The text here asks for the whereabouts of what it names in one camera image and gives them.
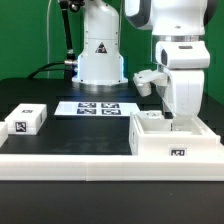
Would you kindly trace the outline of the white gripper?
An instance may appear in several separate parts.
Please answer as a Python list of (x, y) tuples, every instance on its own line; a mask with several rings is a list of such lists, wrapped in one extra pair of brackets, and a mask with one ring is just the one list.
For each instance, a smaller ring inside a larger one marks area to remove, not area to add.
[(204, 72), (196, 70), (165, 70), (169, 77), (162, 97), (175, 116), (197, 116), (202, 101)]

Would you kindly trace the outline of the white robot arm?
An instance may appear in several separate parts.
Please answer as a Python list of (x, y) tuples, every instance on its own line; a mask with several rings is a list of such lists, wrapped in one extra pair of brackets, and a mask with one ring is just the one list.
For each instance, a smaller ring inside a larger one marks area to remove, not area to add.
[[(119, 16), (103, 0), (84, 0), (84, 49), (75, 83), (98, 88), (125, 83), (119, 54)], [(152, 32), (155, 71), (134, 75), (142, 96), (155, 85), (164, 109), (175, 116), (199, 113), (210, 54), (201, 37), (218, 0), (124, 0), (124, 14), (137, 29)]]

